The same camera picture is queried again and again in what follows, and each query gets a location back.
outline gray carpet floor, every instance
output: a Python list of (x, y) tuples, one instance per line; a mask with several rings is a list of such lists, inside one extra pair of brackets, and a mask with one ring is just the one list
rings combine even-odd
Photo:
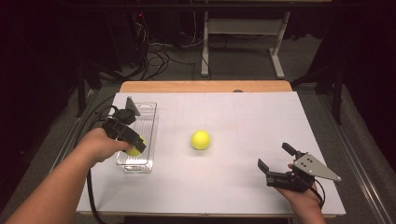
[[(271, 80), (276, 79), (275, 70), (267, 49), (275, 43), (274, 37), (261, 37), (247, 40), (251, 36), (229, 38), (225, 47), (223, 37), (211, 36), (209, 45), (209, 66), (212, 80)], [(292, 81), (306, 74), (318, 49), (320, 40), (312, 36), (297, 41), (284, 40), (279, 52), (286, 80)], [(151, 47), (160, 50), (162, 47)], [(208, 79), (201, 77), (201, 47), (174, 48), (165, 47), (172, 60), (163, 73), (152, 80), (191, 80)], [(159, 68), (162, 59), (150, 54), (149, 72), (151, 74)], [(318, 145), (332, 169), (343, 177), (337, 184), (338, 192), (346, 209), (346, 215), (328, 219), (328, 223), (393, 223), (396, 216), (396, 178), (386, 158), (375, 144), (373, 137), (361, 116), (357, 112), (347, 88), (343, 88), (343, 102), (341, 107), (341, 121), (343, 125), (336, 125), (330, 112), (329, 104), (332, 94), (316, 95), (315, 84), (303, 84), (294, 90), (298, 92), (305, 114), (317, 138)], [(104, 87), (99, 91), (92, 91), (88, 95), (92, 110), (104, 99), (114, 95), (120, 88), (120, 83), (104, 80)], [(65, 140), (75, 131), (77, 119), (78, 95), (74, 91), (68, 107), (53, 122), (50, 132), (41, 148), (35, 155), (31, 166), (26, 172), (14, 195), (0, 216), (0, 223), (23, 202), (34, 188), (49, 173), (52, 166), (60, 161)], [(104, 217), (104, 221), (121, 223), (124, 217)], [(185, 219), (184, 223), (193, 223)], [(234, 223), (249, 223), (249, 219), (236, 220)], [(95, 223), (91, 216), (76, 214), (76, 223)]]

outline person's left hand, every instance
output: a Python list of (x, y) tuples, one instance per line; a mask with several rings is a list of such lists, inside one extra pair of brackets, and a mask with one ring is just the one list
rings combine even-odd
[(94, 166), (97, 162), (111, 157), (115, 152), (128, 150), (132, 147), (125, 141), (107, 137), (103, 128), (96, 128), (85, 134), (74, 151), (91, 160), (91, 164)]

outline table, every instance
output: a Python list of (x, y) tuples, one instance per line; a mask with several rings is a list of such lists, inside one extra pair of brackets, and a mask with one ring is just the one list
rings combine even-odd
[[(135, 102), (157, 102), (160, 120), (153, 170), (125, 174), (114, 157), (96, 164), (92, 185), (97, 210), (124, 216), (292, 217), (288, 202), (265, 186), (257, 159), (273, 171), (286, 172), (293, 159), (281, 148), (287, 141), (324, 160), (297, 93), (286, 81), (270, 83), (124, 83), (113, 103), (118, 108), (130, 95)], [(244, 92), (230, 92), (235, 88)], [(190, 146), (191, 132), (197, 128), (211, 134), (206, 150)], [(334, 183), (320, 182), (327, 194), (325, 216), (343, 215)], [(86, 187), (77, 211), (91, 212)]]
[[(332, 0), (221, 0), (220, 2), (331, 2)], [(240, 34), (240, 35), (276, 35), (276, 42), (273, 48), (268, 51), (271, 56), (276, 76), (284, 79), (282, 66), (277, 56), (283, 35), (289, 21), (290, 12), (286, 11), (282, 19), (279, 20), (241, 20), (241, 19), (209, 19), (209, 13), (205, 13), (204, 21), (204, 47), (201, 65), (201, 75), (209, 75), (209, 34)]]

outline yellow ball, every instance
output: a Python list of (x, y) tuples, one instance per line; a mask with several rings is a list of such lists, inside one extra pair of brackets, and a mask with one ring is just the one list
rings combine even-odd
[[(143, 144), (146, 145), (146, 140), (142, 136), (140, 136), (140, 138), (143, 139)], [(142, 154), (142, 153), (139, 152), (139, 150), (137, 150), (137, 148), (135, 146), (133, 148), (131, 148), (131, 149), (126, 150), (125, 153), (128, 156), (133, 156), (133, 157), (134, 156), (139, 156), (140, 154)]]
[(198, 130), (191, 136), (191, 144), (195, 149), (206, 149), (210, 144), (210, 136), (203, 130)]

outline desk leg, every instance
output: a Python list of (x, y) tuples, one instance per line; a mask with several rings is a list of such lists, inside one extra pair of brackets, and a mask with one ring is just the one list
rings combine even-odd
[(285, 74), (283, 73), (283, 69), (282, 66), (280, 65), (280, 61), (279, 58), (277, 57), (277, 53), (279, 52), (280, 44), (282, 43), (283, 35), (285, 34), (286, 27), (288, 25), (289, 16), (290, 16), (290, 12), (285, 12), (285, 15), (283, 16), (283, 22), (280, 25), (279, 32), (277, 34), (276, 45), (273, 49), (269, 49), (271, 59), (276, 71), (276, 76), (279, 79), (284, 79)]
[(207, 77), (209, 75), (209, 47), (207, 46), (207, 40), (209, 38), (207, 22), (208, 22), (208, 12), (205, 12), (204, 21), (204, 48), (202, 50), (202, 62), (201, 62), (201, 76)]

